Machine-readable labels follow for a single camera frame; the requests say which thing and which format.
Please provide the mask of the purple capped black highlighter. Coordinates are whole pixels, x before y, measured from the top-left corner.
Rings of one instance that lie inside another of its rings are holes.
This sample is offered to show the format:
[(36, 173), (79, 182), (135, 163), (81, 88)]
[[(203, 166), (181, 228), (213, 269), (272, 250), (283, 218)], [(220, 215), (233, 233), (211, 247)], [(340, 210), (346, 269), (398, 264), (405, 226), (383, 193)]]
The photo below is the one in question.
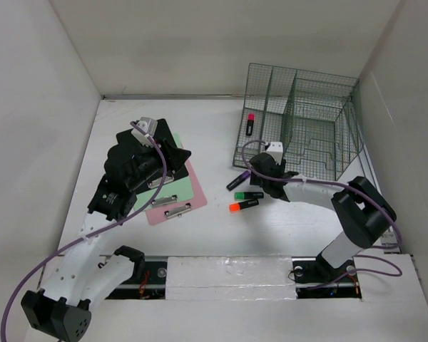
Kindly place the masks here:
[(246, 170), (246, 171), (242, 172), (234, 180), (232, 180), (231, 182), (229, 182), (226, 185), (226, 189), (228, 191), (234, 190), (236, 187), (238, 187), (239, 185), (241, 185), (242, 183), (244, 183), (244, 181), (246, 181), (249, 177), (250, 177), (250, 171), (249, 170)]

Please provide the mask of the green capped black highlighter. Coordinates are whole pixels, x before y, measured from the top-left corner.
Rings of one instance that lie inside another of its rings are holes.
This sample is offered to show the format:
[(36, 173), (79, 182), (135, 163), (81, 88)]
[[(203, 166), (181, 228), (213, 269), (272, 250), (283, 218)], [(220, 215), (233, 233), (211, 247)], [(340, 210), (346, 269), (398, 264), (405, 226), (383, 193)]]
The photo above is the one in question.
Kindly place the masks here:
[(263, 199), (263, 192), (236, 192), (234, 194), (235, 200), (253, 200), (253, 199)]

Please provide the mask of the orange capped black highlighter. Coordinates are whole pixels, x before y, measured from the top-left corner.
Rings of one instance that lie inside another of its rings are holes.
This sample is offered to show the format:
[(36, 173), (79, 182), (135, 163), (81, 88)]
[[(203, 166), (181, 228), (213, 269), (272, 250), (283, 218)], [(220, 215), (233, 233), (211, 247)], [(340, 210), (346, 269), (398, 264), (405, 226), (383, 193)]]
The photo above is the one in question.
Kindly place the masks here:
[(257, 199), (248, 199), (242, 202), (236, 202), (229, 206), (229, 210), (231, 212), (239, 212), (244, 209), (248, 209), (251, 207), (255, 207), (259, 205), (259, 201)]

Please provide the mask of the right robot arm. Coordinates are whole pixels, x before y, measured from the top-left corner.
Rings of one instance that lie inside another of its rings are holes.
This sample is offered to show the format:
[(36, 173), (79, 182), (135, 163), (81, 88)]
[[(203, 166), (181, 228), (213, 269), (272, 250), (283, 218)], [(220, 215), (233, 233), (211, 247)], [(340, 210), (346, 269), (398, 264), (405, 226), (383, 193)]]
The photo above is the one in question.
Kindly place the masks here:
[(283, 157), (274, 152), (262, 152), (246, 165), (250, 183), (272, 198), (323, 207), (337, 215), (341, 233), (314, 261), (296, 264), (290, 272), (298, 284), (318, 289), (355, 274), (355, 269), (348, 269), (353, 259), (397, 226), (395, 211), (366, 177), (357, 176), (347, 184), (303, 179), (298, 172), (286, 171)]

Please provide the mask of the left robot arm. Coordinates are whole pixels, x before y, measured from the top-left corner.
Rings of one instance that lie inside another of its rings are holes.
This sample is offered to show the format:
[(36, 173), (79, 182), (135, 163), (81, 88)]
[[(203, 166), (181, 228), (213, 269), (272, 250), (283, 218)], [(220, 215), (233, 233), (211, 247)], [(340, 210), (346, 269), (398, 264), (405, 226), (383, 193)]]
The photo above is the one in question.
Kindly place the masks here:
[(101, 269), (97, 260), (115, 227), (135, 214), (138, 188), (184, 167), (191, 152), (166, 139), (118, 142), (107, 154), (105, 173), (88, 205), (80, 237), (38, 291), (27, 291), (21, 307), (30, 326), (60, 341), (80, 341), (92, 310), (124, 281), (144, 276), (144, 254), (119, 247)]

